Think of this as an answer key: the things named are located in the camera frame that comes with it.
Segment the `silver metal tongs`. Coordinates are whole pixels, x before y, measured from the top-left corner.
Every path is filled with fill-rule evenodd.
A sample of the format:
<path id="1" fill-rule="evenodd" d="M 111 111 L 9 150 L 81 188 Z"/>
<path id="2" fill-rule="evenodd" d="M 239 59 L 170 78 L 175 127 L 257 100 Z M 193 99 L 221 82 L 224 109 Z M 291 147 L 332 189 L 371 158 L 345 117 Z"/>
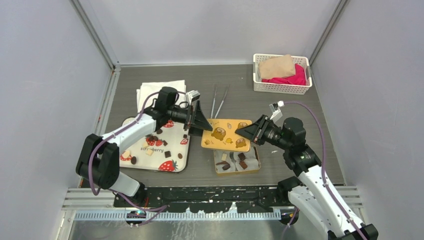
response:
<path id="1" fill-rule="evenodd" d="M 210 117 L 212 119 L 216 119 L 222 109 L 222 106 L 224 104 L 224 101 L 227 97 L 228 91 L 229 91 L 230 85 L 227 85 L 224 91 L 224 95 L 222 97 L 221 101 L 217 101 L 217 93 L 218 93 L 218 84 L 214 86 L 213 90 L 213 99 L 212 99 L 212 106 L 211 106 L 211 113 Z"/>

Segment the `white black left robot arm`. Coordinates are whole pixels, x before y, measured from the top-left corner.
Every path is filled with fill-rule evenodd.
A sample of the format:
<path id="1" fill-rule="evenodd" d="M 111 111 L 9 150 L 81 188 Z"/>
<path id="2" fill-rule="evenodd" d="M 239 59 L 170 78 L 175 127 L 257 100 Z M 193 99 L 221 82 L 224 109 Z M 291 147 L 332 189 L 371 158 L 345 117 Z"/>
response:
<path id="1" fill-rule="evenodd" d="M 125 195 L 133 206 L 141 206 L 146 200 L 145 187 L 120 171 L 121 154 L 169 121 L 183 124 L 183 129 L 193 136 L 213 129 L 201 109 L 197 90 L 181 92 L 164 86 L 148 97 L 155 100 L 150 106 L 144 104 L 130 123 L 102 136 L 92 133 L 85 138 L 75 171 L 89 182 L 95 196 L 101 190 L 110 190 Z"/>

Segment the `gold bear print lid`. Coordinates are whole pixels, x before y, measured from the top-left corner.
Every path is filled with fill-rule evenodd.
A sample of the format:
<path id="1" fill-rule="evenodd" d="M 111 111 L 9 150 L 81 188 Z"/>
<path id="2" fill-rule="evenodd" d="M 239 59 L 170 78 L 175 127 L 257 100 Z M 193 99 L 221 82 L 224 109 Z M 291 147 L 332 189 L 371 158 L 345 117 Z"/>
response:
<path id="1" fill-rule="evenodd" d="M 209 118 L 208 122 L 212 131 L 203 131 L 201 147 L 231 152 L 248 152 L 251 149 L 250 140 L 236 134 L 236 130 L 252 124 L 251 120 Z"/>

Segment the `brown chocolate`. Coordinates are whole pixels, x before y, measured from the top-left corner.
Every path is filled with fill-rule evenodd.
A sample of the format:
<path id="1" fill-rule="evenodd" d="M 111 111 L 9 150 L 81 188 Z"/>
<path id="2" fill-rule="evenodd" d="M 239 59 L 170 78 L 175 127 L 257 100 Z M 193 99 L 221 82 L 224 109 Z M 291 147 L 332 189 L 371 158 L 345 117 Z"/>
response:
<path id="1" fill-rule="evenodd" d="M 239 165 L 242 167 L 243 170 L 245 170 L 248 167 L 248 165 L 244 161 L 240 161 Z"/>

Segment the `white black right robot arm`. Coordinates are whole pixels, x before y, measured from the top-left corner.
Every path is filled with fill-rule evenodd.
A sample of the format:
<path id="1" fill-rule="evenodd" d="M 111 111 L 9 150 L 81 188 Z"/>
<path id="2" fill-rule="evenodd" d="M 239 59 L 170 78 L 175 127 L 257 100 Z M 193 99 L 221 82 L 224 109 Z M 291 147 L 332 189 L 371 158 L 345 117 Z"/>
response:
<path id="1" fill-rule="evenodd" d="M 283 150 L 283 159 L 294 176 L 277 184 L 277 198 L 294 205 L 326 240 L 376 240 L 373 224 L 365 224 L 347 205 L 324 170 L 324 162 L 306 143 L 303 122 L 286 118 L 277 126 L 268 116 L 236 131 L 252 143 L 269 143 Z"/>

